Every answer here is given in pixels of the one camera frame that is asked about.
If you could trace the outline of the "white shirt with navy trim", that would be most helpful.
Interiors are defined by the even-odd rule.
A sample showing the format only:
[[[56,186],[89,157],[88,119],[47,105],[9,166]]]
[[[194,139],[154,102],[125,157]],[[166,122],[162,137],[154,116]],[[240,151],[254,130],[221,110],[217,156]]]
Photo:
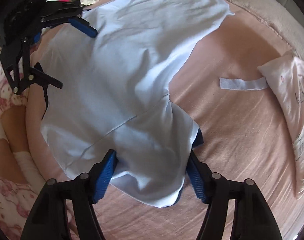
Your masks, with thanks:
[[[175,204],[199,126],[169,98],[196,44],[231,14],[224,0],[113,0],[85,12],[95,38],[65,25],[40,60],[49,87],[41,132],[74,179],[117,152],[111,184],[154,207]]]

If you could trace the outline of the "pink floral pajama leg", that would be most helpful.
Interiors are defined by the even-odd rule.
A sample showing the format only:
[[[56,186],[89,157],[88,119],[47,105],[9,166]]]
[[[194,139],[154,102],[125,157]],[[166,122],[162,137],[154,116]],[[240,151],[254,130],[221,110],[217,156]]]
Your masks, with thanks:
[[[0,62],[0,229],[8,239],[20,239],[44,185],[28,147],[27,96],[12,92]]]

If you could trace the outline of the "white fabric strip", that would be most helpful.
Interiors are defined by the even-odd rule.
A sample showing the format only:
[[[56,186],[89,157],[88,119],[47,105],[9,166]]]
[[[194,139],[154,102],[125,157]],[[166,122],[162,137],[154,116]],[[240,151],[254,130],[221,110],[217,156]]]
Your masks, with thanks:
[[[242,79],[225,79],[220,77],[219,85],[221,89],[239,91],[263,90],[268,88],[268,84],[265,77],[250,81],[245,81]]]

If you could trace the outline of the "folded pink cat pajamas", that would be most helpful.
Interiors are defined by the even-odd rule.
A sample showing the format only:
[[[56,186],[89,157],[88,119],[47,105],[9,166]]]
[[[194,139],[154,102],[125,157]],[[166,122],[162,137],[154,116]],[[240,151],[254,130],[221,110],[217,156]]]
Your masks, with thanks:
[[[296,195],[304,192],[304,61],[293,53],[257,67],[276,96],[292,140]]]

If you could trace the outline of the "beige padded headboard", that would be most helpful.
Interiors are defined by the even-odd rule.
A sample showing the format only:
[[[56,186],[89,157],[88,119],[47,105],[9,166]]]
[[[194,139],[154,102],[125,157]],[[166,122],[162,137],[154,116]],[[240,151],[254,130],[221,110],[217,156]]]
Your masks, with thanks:
[[[294,0],[230,0],[274,29],[304,60],[304,14]]]

